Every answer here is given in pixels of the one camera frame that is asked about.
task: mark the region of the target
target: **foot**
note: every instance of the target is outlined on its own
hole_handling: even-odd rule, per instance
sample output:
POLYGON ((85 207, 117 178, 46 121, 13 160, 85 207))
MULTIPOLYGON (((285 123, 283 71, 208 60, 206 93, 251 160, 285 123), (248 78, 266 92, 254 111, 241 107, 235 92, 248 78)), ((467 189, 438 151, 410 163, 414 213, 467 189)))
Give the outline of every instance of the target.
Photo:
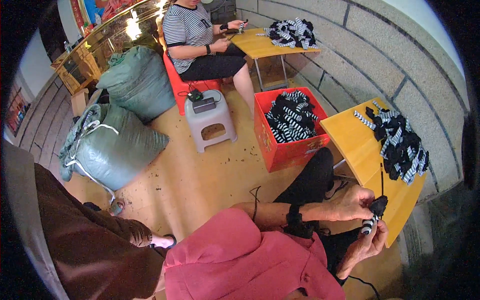
POLYGON ((168 248, 174 243, 173 237, 161 237, 152 233, 152 244, 155 244, 157 247, 168 248))
POLYGON ((333 188, 325 193, 325 198, 326 199, 332 198, 333 195, 335 194, 336 190, 340 187, 340 185, 342 185, 341 180, 334 180, 333 181, 333 188))
POLYGON ((108 209, 108 212, 111 216, 118 216, 124 208, 125 203, 123 203, 123 201, 115 200, 110 209, 108 209))

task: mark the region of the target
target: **white drawstring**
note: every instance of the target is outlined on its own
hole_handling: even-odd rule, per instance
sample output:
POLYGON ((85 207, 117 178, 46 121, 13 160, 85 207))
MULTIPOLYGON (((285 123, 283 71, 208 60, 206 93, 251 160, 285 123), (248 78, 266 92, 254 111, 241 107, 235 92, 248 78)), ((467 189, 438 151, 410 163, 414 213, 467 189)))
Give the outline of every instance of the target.
POLYGON ((95 178, 93 178, 93 176, 90 175, 87 171, 85 171, 84 167, 82 166, 82 164, 80 164, 80 162, 78 160, 72 160, 71 162, 66 164, 66 166, 68 167, 68 166, 71 166, 73 164, 77 164, 80 167, 80 169, 82 169, 82 171, 85 173, 85 175, 90 177, 90 179, 93 180, 95 183, 101 185, 105 190, 107 190, 112 195, 112 199, 110 200, 110 204, 112 204, 113 200, 115 200, 115 193, 110 188, 105 186, 103 183, 101 183, 101 182, 97 181, 95 178))
POLYGON ((69 162, 68 164, 65 164, 65 166, 71 166, 73 164, 77 164, 78 167, 80 167, 80 169, 85 173, 85 175, 87 175, 88 177, 90 177, 91 180, 93 180, 95 183, 101 185, 105 190, 107 190, 111 195, 112 195, 112 199, 110 200, 110 204, 113 203, 113 200, 115 200, 115 193, 107 186, 105 186, 103 183, 99 182, 98 180, 96 180, 92 175, 90 175, 87 171, 85 171, 84 167, 82 166, 82 164, 76 160, 76 156, 77 156, 77 151, 78 151, 78 147, 80 146, 80 141, 86 137, 87 135, 91 134, 92 132, 94 132, 97 128, 100 128, 100 127, 106 127, 106 128, 109 128, 109 129, 112 129, 117 135, 119 135, 119 132, 118 130, 116 130, 114 127, 112 126, 109 126, 109 125, 106 125, 106 124, 100 124, 100 121, 99 120, 95 120, 93 122, 90 122, 88 125, 84 126, 83 130, 84 132, 80 135, 79 139, 77 140, 77 143, 75 145, 75 152, 73 153, 73 155, 70 155, 70 158, 73 159, 71 162, 69 162))

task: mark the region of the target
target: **black power adapter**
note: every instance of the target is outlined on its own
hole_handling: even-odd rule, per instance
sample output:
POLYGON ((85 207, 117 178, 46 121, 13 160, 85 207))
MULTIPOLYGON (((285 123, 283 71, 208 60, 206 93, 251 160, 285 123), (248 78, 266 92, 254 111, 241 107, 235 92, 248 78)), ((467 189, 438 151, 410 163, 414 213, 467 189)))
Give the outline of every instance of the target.
POLYGON ((199 90, 194 89, 187 94, 187 98, 192 102, 197 102, 201 101, 204 98, 204 95, 199 90))
POLYGON ((216 102, 213 97, 195 101, 192 103, 193 112, 199 114, 204 111, 208 111, 216 108, 216 102))

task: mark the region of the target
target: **striped shirt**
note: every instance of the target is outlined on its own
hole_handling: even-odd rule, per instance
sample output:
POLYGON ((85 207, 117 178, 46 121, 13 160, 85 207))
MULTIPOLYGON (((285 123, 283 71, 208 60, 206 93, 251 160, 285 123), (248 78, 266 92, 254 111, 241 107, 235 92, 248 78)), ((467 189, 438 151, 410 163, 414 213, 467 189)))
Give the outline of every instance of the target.
MULTIPOLYGON (((167 48, 182 45, 205 46, 213 42, 210 14, 200 3, 194 9, 173 4, 165 13, 162 28, 167 48)), ((194 60, 172 58, 178 74, 185 72, 194 60)))

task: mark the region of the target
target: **wooden table top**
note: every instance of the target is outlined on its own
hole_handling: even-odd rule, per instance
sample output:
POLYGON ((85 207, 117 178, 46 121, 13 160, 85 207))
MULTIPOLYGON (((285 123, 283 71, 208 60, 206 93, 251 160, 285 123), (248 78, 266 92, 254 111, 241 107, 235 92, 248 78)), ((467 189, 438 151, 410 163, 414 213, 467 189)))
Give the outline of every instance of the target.
MULTIPOLYGON (((368 106, 377 114, 378 109, 373 105, 373 100, 376 100, 381 107, 387 108, 380 98, 375 98, 321 120, 320 124, 345 159, 359 184, 373 190, 375 196, 379 197, 382 195, 380 176, 380 163, 383 162, 380 156, 382 146, 373 136, 373 131, 353 115, 356 110, 367 120, 372 121, 365 114, 365 108, 368 106)), ((391 180, 384 172, 384 192, 388 197, 388 205, 383 216, 389 229, 387 247, 395 241, 410 216, 425 178, 425 174, 421 177, 416 174, 415 180, 408 186, 401 178, 391 180)))
POLYGON ((267 36, 256 36, 257 33, 265 33, 263 28, 248 29, 243 34, 237 34, 232 37, 231 42, 245 52, 251 59, 262 57, 304 53, 304 52, 320 52, 320 49, 295 47, 279 47, 272 44, 272 40, 267 36))

